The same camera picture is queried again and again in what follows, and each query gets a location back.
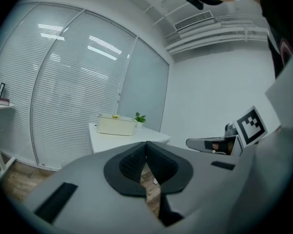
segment person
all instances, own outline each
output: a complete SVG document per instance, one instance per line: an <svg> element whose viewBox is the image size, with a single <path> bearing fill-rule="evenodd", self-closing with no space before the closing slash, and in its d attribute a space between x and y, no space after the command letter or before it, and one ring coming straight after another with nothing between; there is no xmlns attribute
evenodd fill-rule
<svg viewBox="0 0 293 234"><path fill-rule="evenodd" d="M228 1L234 0L202 0L210 5ZM266 18L270 26L268 45L272 53L275 77L277 78L293 54L293 24L289 23L291 19L284 12L285 6L293 5L293 0L253 1L261 5L263 17Z"/></svg>

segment white pipe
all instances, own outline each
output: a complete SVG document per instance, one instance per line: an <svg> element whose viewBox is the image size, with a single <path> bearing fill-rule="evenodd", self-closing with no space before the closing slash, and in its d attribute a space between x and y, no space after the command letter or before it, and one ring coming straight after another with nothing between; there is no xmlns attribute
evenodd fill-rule
<svg viewBox="0 0 293 234"><path fill-rule="evenodd" d="M232 24L232 25L221 25L222 28L232 28L232 27L241 27L242 25L241 24ZM256 27L255 24L246 24L244 26L247 26L247 27Z"/></svg>
<svg viewBox="0 0 293 234"><path fill-rule="evenodd" d="M186 33L179 34L179 35L180 35L181 39L185 39L187 37L191 37L191 36L197 35L197 34L202 33L202 32L206 32L206 31L210 31L210 30L216 30L216 29L221 29L221 24L220 23L214 23L214 24L211 24L211 25L206 25L206 26L203 26L203 27L199 27L199 28L193 29L191 31L188 31Z"/></svg>
<svg viewBox="0 0 293 234"><path fill-rule="evenodd" d="M222 21L221 24L254 24L252 21L246 21L246 20L233 20L233 21Z"/></svg>
<svg viewBox="0 0 293 234"><path fill-rule="evenodd" d="M268 31L267 28L260 28L260 27L247 27L247 29L249 31L256 31L256 32L267 32ZM245 27L232 27L232 28L222 28L222 29L210 30L210 31L203 32L203 33L200 33L200 34L195 35L195 36L185 38L185 39L180 40L178 42L175 42L175 43L167 46L165 49L168 50L168 49L176 47L176 46L178 46L180 44L183 44L185 42L196 40L196 39L199 39L199 38L202 38L202 37L208 37L208 36L211 36L211 35L229 33L229 32L236 32L236 31L245 31Z"/></svg>
<svg viewBox="0 0 293 234"><path fill-rule="evenodd" d="M170 37L172 34L175 34L175 33L177 33L177 31L174 31L174 32L169 33L167 36L165 36L165 38L168 38L168 37Z"/></svg>
<svg viewBox="0 0 293 234"><path fill-rule="evenodd" d="M171 55L175 55L178 54L180 52L186 51L186 50L190 50L190 49L195 49L195 48L200 48L200 47L204 47L204 46L208 46L208 45L213 45L213 44L218 44L218 43L223 43L223 42L229 42L229 41L243 41L244 39L240 38L240 39L226 39L226 40L220 40L220 41L214 41L214 42L207 42L204 44L200 44L200 45L196 45L194 47L185 49L185 50L180 50L177 52L172 53ZM263 41L263 42L267 42L267 39L249 39L250 41Z"/></svg>
<svg viewBox="0 0 293 234"><path fill-rule="evenodd" d="M263 19L265 20L265 18L263 16L257 16L257 15L227 15L227 16L219 16L216 17L216 19L226 19L226 18L258 18L258 19Z"/></svg>
<svg viewBox="0 0 293 234"><path fill-rule="evenodd" d="M148 8L146 8L146 10L144 10L144 13L148 12L148 10L149 10L150 8L152 8L152 7L153 7L153 5L151 5L151 6L149 6Z"/></svg>
<svg viewBox="0 0 293 234"><path fill-rule="evenodd" d="M248 28L245 27L244 40L248 41L248 37L249 37L249 31L248 31Z"/></svg>
<svg viewBox="0 0 293 234"><path fill-rule="evenodd" d="M267 38L267 36L249 36L249 39L265 39L265 38ZM174 49L168 51L168 53L173 54L173 53L175 53L175 52L177 52L179 50L185 51L187 49L190 49L193 46L197 46L197 45L202 44L202 43L213 42L213 41L224 40L224 39L243 39L243 40L245 40L245 34L226 35L226 36L216 36L216 37L205 38L205 39L202 39L202 40L198 40L198 41L188 43L188 44L183 45L183 46L178 47L178 48L174 48Z"/></svg>

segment air vent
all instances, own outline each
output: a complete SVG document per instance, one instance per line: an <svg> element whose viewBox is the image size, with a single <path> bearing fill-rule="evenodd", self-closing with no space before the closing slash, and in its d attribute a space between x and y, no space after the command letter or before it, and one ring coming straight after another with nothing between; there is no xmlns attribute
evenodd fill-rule
<svg viewBox="0 0 293 234"><path fill-rule="evenodd" d="M192 17L189 17L187 19L184 19L178 23L176 23L174 26L175 26L175 29L178 31L178 30L181 30L181 29L184 29L190 25L193 25L195 23L198 23L198 22L202 22L202 21L205 21L205 20L209 20L209 19L212 19L214 18L213 15L211 14L211 11L208 10L206 12L203 12L203 13L199 13L195 16L192 16Z"/></svg>

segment small object on shelf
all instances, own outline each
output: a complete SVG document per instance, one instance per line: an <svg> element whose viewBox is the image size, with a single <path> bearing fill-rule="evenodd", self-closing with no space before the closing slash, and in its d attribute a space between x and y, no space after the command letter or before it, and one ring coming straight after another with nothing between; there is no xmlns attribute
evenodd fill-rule
<svg viewBox="0 0 293 234"><path fill-rule="evenodd" d="M99 114L97 132L109 135L124 135L132 136L136 126L136 121L133 118L118 116L113 118L112 114Z"/></svg>
<svg viewBox="0 0 293 234"><path fill-rule="evenodd" d="M10 99L0 98L0 105L9 106L10 105Z"/></svg>
<svg viewBox="0 0 293 234"><path fill-rule="evenodd" d="M0 84L0 98L2 97L4 87L5 87L5 83L1 82L1 84Z"/></svg>
<svg viewBox="0 0 293 234"><path fill-rule="evenodd" d="M146 121L146 116L145 115L140 116L140 114L138 112L136 112L135 120L137 121L136 128L142 128L143 123L145 123L145 121Z"/></svg>

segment ceiling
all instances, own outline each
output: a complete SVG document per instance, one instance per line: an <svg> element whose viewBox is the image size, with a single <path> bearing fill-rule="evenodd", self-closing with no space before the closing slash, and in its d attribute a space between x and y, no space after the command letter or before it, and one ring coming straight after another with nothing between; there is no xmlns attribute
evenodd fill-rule
<svg viewBox="0 0 293 234"><path fill-rule="evenodd" d="M261 16L261 7L252 0L236 0L218 6L205 5L203 11L196 9L186 0L129 0L146 13L163 36L175 32L174 24L198 13L210 10L214 17L226 15Z"/></svg>

